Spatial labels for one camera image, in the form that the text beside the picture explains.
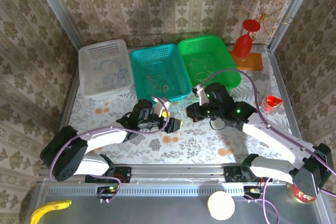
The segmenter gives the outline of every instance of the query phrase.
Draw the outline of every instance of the patterned wallpaper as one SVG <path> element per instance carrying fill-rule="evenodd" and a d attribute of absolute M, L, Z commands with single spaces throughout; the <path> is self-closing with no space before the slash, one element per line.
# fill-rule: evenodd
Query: patterned wallpaper
<path fill-rule="evenodd" d="M 332 148 L 336 167 L 336 0 L 304 0 L 276 49 L 304 140 Z M 328 189 L 336 191 L 336 179 Z"/>
<path fill-rule="evenodd" d="M 46 0 L 0 0 L 0 223 L 19 223 L 77 53 Z"/>
<path fill-rule="evenodd" d="M 263 0 L 268 13 L 275 10 Z M 283 10 L 273 15 L 279 20 Z M 240 16 L 236 8 L 246 5 L 258 13 L 258 4 L 248 0 L 61 0 L 84 44 L 123 38 L 128 46 L 148 46 L 178 42 L 200 34 L 216 34 L 226 43 L 234 43 L 242 34 L 242 22 L 252 16 Z M 269 31 L 276 24 L 267 22 Z M 267 44 L 269 36 L 260 31 L 255 43 Z"/>

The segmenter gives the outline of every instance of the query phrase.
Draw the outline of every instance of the floral tablecloth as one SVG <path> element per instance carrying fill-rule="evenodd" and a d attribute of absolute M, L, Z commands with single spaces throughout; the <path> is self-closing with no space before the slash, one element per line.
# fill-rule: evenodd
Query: floral tablecloth
<path fill-rule="evenodd" d="M 252 51 L 261 53 L 264 63 L 263 71 L 247 71 L 256 83 L 258 96 L 262 98 L 268 91 L 279 94 L 266 47 L 253 47 Z M 237 88 L 230 90 L 230 94 L 236 101 L 246 101 L 255 105 L 251 83 L 245 77 L 242 77 Z M 172 116 L 184 121 L 182 129 L 174 134 L 162 132 L 146 137 L 139 135 L 131 141 L 112 144 L 95 151 L 108 155 L 116 164 L 240 163 L 249 153 L 282 159 L 276 150 L 236 129 L 225 127 L 215 131 L 210 128 L 209 120 L 192 123 L 192 120 L 185 116 L 184 110 L 197 101 L 191 94 L 183 101 L 171 105 Z M 128 94 L 100 101 L 86 99 L 78 91 L 69 125 L 80 133 L 107 126 L 131 111 L 136 103 L 134 88 Z M 267 118 L 290 132 L 283 107 L 267 115 Z M 223 122 L 217 120 L 213 122 L 213 127 L 221 129 Z"/>

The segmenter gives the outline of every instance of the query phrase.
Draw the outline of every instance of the green plastic basket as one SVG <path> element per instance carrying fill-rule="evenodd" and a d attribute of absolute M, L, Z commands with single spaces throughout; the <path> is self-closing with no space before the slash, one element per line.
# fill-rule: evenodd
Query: green plastic basket
<path fill-rule="evenodd" d="M 177 47 L 193 87 L 203 83 L 214 72 L 227 68 L 236 68 L 224 42 L 218 36 L 205 35 L 185 39 Z M 227 90 L 230 90 L 237 87 L 240 81 L 240 73 L 230 71 L 218 74 L 207 85 L 219 82 Z"/>

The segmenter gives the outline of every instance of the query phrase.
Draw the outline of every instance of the banana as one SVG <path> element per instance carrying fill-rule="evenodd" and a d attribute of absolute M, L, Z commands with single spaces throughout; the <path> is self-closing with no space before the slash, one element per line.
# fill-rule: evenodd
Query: banana
<path fill-rule="evenodd" d="M 39 208 L 37 208 L 30 217 L 30 224 L 38 224 L 39 220 L 44 214 L 54 210 L 62 210 L 68 208 L 71 205 L 71 200 L 59 200 L 49 202 Z"/>

